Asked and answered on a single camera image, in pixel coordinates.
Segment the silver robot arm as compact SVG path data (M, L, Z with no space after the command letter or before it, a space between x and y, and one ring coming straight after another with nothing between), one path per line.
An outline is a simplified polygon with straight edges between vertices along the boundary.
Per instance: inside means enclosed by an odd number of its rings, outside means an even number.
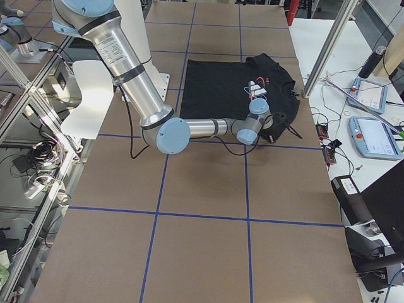
M149 53L140 3L129 1L53 1L54 30L93 44L116 85L140 115L147 145L168 155L183 151L192 138L232 133L253 145L282 120L264 98L253 97L245 119L181 119L164 102L164 80L157 69L142 63L137 52Z

